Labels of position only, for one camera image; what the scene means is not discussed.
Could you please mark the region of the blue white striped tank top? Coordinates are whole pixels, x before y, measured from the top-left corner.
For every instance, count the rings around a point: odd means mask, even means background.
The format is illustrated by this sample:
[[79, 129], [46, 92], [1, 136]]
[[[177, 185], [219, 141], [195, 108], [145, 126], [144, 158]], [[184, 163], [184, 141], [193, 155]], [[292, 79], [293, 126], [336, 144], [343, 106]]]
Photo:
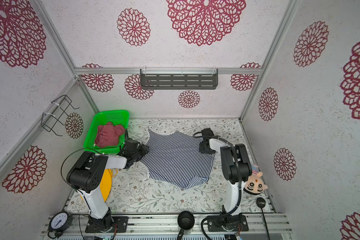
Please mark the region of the blue white striped tank top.
[[179, 131], [161, 135], [149, 130], [149, 135], [149, 152], [141, 162], [151, 179], [164, 181], [184, 190], [208, 182], [216, 153], [200, 153], [201, 139]]

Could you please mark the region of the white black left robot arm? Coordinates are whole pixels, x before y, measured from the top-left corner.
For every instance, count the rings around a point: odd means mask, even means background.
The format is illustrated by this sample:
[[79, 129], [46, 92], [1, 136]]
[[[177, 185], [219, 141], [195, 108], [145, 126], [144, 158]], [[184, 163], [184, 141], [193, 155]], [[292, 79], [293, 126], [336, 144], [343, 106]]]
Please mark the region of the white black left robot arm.
[[82, 154], [64, 177], [64, 181], [84, 198], [90, 217], [102, 220], [110, 214], [110, 208], [100, 189], [104, 172], [131, 167], [149, 152], [149, 147], [135, 140], [127, 140], [116, 155], [105, 155], [91, 148], [81, 148], [71, 153], [67, 159], [78, 152]]

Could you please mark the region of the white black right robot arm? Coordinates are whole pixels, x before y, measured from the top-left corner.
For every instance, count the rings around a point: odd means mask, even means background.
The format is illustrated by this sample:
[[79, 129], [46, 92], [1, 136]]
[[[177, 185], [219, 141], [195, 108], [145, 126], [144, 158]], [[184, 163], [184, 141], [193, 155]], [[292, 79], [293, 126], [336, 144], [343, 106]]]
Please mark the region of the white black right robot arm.
[[252, 175], [252, 165], [246, 146], [234, 145], [226, 139], [213, 134], [211, 129], [204, 129], [193, 134], [194, 138], [203, 140], [200, 151], [219, 153], [223, 176], [227, 180], [227, 197], [223, 204], [223, 216], [234, 216], [242, 212], [241, 200], [244, 185]]

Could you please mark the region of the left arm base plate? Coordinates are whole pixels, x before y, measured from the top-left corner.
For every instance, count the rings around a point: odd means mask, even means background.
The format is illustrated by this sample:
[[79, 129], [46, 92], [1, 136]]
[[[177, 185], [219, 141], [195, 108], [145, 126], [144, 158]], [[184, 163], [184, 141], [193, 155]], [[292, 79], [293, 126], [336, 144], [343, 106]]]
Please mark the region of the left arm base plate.
[[86, 226], [85, 233], [125, 233], [129, 218], [126, 216], [112, 216], [112, 220], [100, 221], [91, 218]]

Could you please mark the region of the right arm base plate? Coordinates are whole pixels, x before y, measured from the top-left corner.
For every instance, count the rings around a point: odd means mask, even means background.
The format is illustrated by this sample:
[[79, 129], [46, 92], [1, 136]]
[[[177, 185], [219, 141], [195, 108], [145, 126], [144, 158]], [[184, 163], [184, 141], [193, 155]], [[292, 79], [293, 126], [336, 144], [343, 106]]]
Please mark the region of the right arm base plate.
[[249, 225], [243, 213], [218, 219], [209, 219], [209, 232], [247, 232]]

